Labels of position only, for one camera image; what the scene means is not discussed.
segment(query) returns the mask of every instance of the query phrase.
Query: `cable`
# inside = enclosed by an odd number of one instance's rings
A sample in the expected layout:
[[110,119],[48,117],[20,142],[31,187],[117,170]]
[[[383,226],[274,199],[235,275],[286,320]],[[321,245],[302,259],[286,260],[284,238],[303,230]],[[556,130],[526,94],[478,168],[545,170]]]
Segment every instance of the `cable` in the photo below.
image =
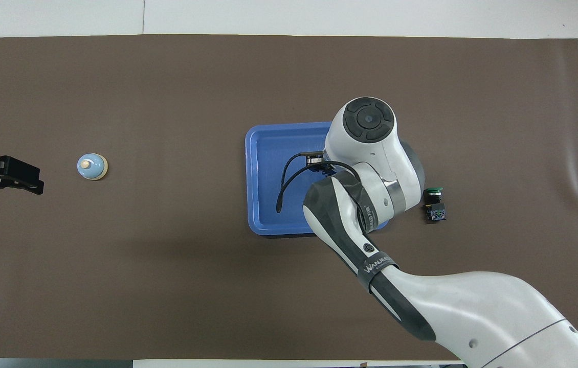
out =
[[352,168],[352,166],[345,164],[345,163],[340,163],[339,161],[321,161],[320,163],[315,163],[315,164],[311,164],[311,165],[307,165],[304,168],[301,168],[300,170],[296,171],[293,175],[291,175],[291,177],[289,178],[289,180],[287,180],[287,182],[285,182],[285,184],[283,184],[282,187],[280,187],[280,193],[278,194],[278,200],[277,202],[275,202],[275,212],[277,212],[278,214],[280,213],[280,211],[282,211],[282,196],[284,195],[284,191],[287,189],[287,187],[289,186],[289,184],[291,184],[292,181],[294,181],[294,179],[296,179],[296,177],[298,177],[298,175],[300,175],[301,173],[305,172],[305,170],[309,170],[311,168],[315,168],[317,166],[322,166],[322,165],[336,165],[336,166],[341,166],[342,168],[346,168],[348,169],[350,172],[352,172],[352,174],[355,176],[355,178],[359,181],[362,181],[360,179],[359,174],[357,174],[357,171],[355,171],[354,168]]
[[300,153],[294,154],[294,156],[291,156],[289,161],[287,161],[286,165],[284,165],[284,170],[282,170],[282,182],[280,183],[280,188],[282,188],[284,186],[284,175],[287,173],[287,169],[289,168],[289,164],[291,164],[291,161],[293,161],[296,157],[300,157],[300,155],[301,155]]

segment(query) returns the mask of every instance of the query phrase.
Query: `brown surface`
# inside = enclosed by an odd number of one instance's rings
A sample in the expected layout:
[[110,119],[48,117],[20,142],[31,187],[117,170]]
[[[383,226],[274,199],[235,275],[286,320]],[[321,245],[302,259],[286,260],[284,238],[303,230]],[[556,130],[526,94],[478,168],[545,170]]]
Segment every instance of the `brown surface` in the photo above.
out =
[[[374,233],[414,274],[493,270],[578,328],[576,40],[149,35],[0,39],[0,357],[450,359],[319,239],[248,227],[244,136],[383,98],[444,186]],[[76,160],[109,160],[102,181]]]

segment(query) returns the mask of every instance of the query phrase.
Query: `white robotic arm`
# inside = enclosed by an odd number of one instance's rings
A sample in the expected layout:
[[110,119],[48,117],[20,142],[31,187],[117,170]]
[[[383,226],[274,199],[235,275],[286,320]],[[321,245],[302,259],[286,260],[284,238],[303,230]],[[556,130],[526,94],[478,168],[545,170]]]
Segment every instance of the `white robotic arm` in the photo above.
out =
[[360,179],[341,171],[315,182],[303,202],[307,223],[404,328],[470,368],[578,366],[578,332],[525,281],[494,272],[410,275],[368,237],[417,205],[424,185],[423,168],[399,141],[387,103],[356,98],[344,105],[324,153],[351,165]]

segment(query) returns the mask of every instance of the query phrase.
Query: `blue tray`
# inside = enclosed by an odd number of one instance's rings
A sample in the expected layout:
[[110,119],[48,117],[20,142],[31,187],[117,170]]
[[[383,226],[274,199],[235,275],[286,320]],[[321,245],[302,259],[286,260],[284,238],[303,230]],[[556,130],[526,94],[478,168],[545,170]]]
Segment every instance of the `blue tray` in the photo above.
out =
[[[324,175],[310,170],[300,174],[284,191],[282,212],[275,212],[282,168],[296,153],[322,151],[330,122],[254,126],[246,134],[246,181],[250,228],[259,235],[310,234],[303,199],[313,182]],[[287,169],[287,179],[305,166],[297,157]]]

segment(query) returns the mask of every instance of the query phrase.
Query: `white floor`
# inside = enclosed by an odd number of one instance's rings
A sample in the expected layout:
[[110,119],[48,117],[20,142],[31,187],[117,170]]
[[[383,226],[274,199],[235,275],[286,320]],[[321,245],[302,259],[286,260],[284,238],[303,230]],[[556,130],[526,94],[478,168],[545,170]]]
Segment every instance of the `white floor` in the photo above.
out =
[[[0,0],[0,37],[228,33],[578,39],[575,0]],[[135,366],[359,361],[135,361]],[[370,365],[403,362],[373,362]]]

